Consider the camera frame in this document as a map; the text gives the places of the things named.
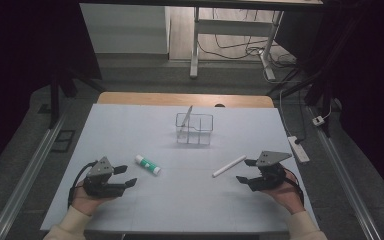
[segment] white tabletop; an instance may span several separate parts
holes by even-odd
[[[262,150],[292,153],[278,110],[273,108],[194,107],[212,114],[210,145],[176,142],[177,113],[188,107],[95,104],[49,208],[41,230],[66,213],[70,186],[80,169],[107,156],[126,173],[110,183],[138,178],[121,198],[98,209],[87,229],[123,233],[265,233],[287,231],[289,213],[268,195],[252,192],[235,176],[259,177],[256,167],[240,163],[213,178],[236,158],[257,159]],[[142,155],[162,168],[153,175],[134,161]],[[295,159],[281,162],[299,179],[306,209],[314,219]]]

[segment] transparent container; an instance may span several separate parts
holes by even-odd
[[[190,114],[189,119],[182,126],[185,117],[186,113],[176,115],[177,142],[209,145],[213,131],[213,115]]]

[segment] human hand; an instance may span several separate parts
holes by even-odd
[[[296,177],[291,172],[285,172],[287,178],[293,182],[297,181]],[[261,192],[272,196],[277,203],[285,207],[291,214],[305,211],[296,188],[287,182],[283,182],[275,189],[263,190]]]
[[[87,195],[86,191],[83,189],[83,181],[81,181],[76,186],[71,206],[88,216],[92,216],[99,205],[113,199],[115,198],[95,198]]]

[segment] white stick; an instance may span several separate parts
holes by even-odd
[[[217,177],[218,175],[222,174],[223,172],[227,171],[229,168],[235,166],[236,164],[242,162],[245,159],[246,159],[246,155],[243,155],[243,156],[239,157],[235,161],[233,161],[233,162],[227,164],[226,166],[220,168],[219,170],[215,171],[213,173],[213,177]]]

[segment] metal frame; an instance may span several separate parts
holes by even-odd
[[[283,12],[275,12],[273,23],[269,22],[240,22],[240,21],[225,21],[213,19],[199,19],[199,7],[195,8],[194,16],[194,33],[193,33],[193,46],[191,54],[191,69],[190,78],[198,77],[198,35],[199,34],[219,34],[219,35],[233,35],[233,36],[256,36],[267,37],[267,44],[264,51],[261,51],[260,59],[264,67],[267,79],[269,81],[275,80],[273,70],[270,65],[268,56],[273,44],[274,37],[276,36],[280,20]]]
[[[0,215],[0,239],[5,239],[9,230],[11,229],[12,224],[14,223],[15,218],[21,209],[21,206],[24,203],[24,200],[29,194],[31,187],[37,175],[39,174],[39,171],[45,162],[49,151],[51,150],[52,144],[54,143],[62,125],[64,124],[64,121],[67,117],[67,112],[71,105],[72,100],[69,100],[54,128],[48,129],[46,131],[42,141],[39,144],[39,147],[33,154],[29,165],[27,166],[26,170],[18,181],[17,186],[8,199],[4,209],[2,210]]]
[[[307,108],[310,114],[313,117],[316,117],[314,114],[315,110],[311,108]],[[351,207],[354,209],[356,213],[356,217],[360,222],[361,229],[366,235],[367,239],[371,240],[380,240],[382,239],[377,226],[370,215],[370,212],[367,209],[366,204],[363,199],[360,197],[360,194],[357,191],[357,187],[354,185],[353,180],[350,177],[345,165],[342,163],[342,159],[336,150],[335,145],[332,140],[326,137],[326,134],[321,128],[317,128],[317,133],[319,135],[319,139],[326,150],[326,153],[331,160],[332,167],[338,176],[339,182],[341,183],[342,188],[348,198],[348,201]]]
[[[250,10],[274,10],[297,12],[329,12],[337,9],[319,3],[292,3],[292,2],[265,2],[252,0],[80,0],[79,3],[121,4],[142,6],[178,6],[178,7],[204,7],[204,8],[230,8]]]

